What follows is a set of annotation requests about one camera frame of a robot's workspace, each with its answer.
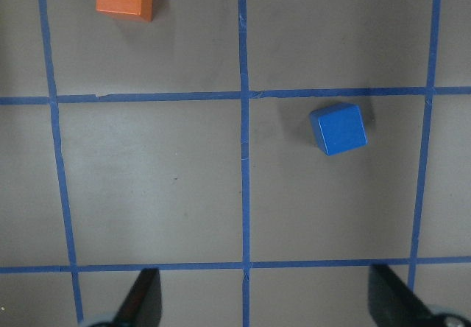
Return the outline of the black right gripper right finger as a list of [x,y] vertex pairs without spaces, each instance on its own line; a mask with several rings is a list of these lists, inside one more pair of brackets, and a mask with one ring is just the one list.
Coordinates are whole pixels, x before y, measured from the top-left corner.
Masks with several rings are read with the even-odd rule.
[[386,264],[369,267],[368,310],[376,326],[437,326],[435,314]]

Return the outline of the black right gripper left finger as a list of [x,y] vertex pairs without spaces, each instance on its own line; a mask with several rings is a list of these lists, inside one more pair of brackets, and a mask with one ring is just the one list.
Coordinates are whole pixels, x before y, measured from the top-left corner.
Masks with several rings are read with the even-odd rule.
[[112,326],[159,326],[161,318],[160,271],[144,269],[113,318]]

